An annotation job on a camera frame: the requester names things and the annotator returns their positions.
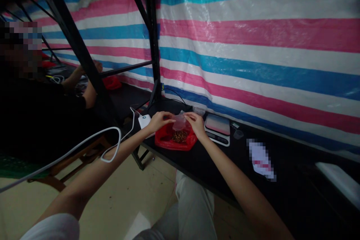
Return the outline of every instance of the tiled floor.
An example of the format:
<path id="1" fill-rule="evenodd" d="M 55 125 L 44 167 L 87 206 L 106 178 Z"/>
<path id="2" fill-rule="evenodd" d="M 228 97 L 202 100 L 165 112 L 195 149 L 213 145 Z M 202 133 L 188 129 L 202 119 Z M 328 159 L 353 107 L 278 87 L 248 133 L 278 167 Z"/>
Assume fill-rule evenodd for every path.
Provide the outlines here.
<path id="1" fill-rule="evenodd" d="M 177 201 L 176 169 L 152 157 L 151 153 L 147 155 L 147 166 L 141 171 L 130 156 L 99 189 L 80 219 L 81 240 L 130 240 L 150 228 Z M 0 178 L 0 185 L 12 181 Z M 19 239 L 57 194 L 40 183 L 22 183 L 0 194 L 0 239 Z M 219 240 L 255 238 L 245 215 L 218 197 L 214 222 Z"/>

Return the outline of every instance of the chair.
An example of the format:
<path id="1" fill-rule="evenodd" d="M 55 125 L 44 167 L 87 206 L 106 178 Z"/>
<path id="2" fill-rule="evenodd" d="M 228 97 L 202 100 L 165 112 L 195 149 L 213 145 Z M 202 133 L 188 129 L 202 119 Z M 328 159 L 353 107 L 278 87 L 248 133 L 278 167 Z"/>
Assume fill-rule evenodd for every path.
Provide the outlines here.
<path id="1" fill-rule="evenodd" d="M 91 150 L 94 150 L 94 148 L 98 145 L 102 145 L 103 149 L 97 150 L 97 152 L 91 156 L 86 156 L 87 153 L 89 153 Z M 95 140 L 93 143 L 91 143 L 89 146 L 87 146 L 80 152 L 63 159 L 59 163 L 50 167 L 48 170 L 36 175 L 32 179 L 29 179 L 28 182 L 31 183 L 36 181 L 47 184 L 61 192 L 66 187 L 66 185 L 64 184 L 65 181 L 70 179 L 74 174 L 84 168 L 87 164 L 93 162 L 97 157 L 101 156 L 103 152 L 110 147 L 111 144 L 105 139 L 104 136 L 101 136 L 99 139 Z M 63 169 L 65 169 L 77 159 L 81 160 L 81 165 L 77 166 L 75 169 L 73 169 L 61 179 L 55 177 L 59 172 L 61 172 Z M 41 165 L 26 162 L 0 153 L 0 177 L 19 179 L 40 169 L 41 167 Z"/>

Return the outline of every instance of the black cable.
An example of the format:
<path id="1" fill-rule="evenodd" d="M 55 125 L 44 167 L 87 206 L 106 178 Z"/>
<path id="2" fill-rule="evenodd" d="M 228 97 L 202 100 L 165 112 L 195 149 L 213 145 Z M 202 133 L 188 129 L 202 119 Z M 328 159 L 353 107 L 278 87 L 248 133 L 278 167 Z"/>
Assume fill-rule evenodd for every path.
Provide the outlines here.
<path id="1" fill-rule="evenodd" d="M 187 106 L 187 104 L 185 103 L 185 101 L 183 100 L 183 98 L 182 98 L 178 93 L 176 93 L 174 90 L 171 90 L 171 89 L 169 89 L 169 88 L 164 88 L 163 90 L 170 90 L 170 91 L 174 92 L 175 94 L 177 94 L 177 95 L 179 96 L 179 98 L 181 98 L 181 100 L 183 101 L 183 103 L 185 104 L 185 106 Z"/>
<path id="2" fill-rule="evenodd" d="M 177 100 L 177 99 L 161 99 L 161 100 L 158 100 L 158 101 L 153 102 L 151 105 L 149 105 L 149 106 L 147 107 L 147 114 L 149 114 L 149 110 L 150 110 L 150 108 L 151 108 L 152 105 L 154 105 L 155 103 L 161 102 L 161 101 L 177 101 L 177 102 L 179 102 L 179 103 L 182 103 L 180 100 Z"/>

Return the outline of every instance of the digital scale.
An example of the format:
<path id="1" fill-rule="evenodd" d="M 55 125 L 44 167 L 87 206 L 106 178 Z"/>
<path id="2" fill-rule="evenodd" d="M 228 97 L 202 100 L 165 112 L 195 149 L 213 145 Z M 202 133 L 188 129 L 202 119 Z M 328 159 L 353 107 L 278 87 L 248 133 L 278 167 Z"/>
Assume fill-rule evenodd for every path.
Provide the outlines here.
<path id="1" fill-rule="evenodd" d="M 230 121 L 224 117 L 208 114 L 204 124 L 206 135 L 218 144 L 230 146 Z"/>

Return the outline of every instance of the white power adapter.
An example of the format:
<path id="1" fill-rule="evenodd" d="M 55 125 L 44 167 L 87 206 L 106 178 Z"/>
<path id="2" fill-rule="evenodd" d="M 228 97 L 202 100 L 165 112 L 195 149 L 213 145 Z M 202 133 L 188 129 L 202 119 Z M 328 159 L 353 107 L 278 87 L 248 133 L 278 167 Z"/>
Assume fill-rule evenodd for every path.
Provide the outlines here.
<path id="1" fill-rule="evenodd" d="M 144 127 L 146 127 L 150 123 L 151 117 L 148 114 L 147 115 L 141 115 L 141 116 L 139 116 L 138 120 L 139 120 L 139 124 L 140 124 L 141 129 L 143 129 Z"/>

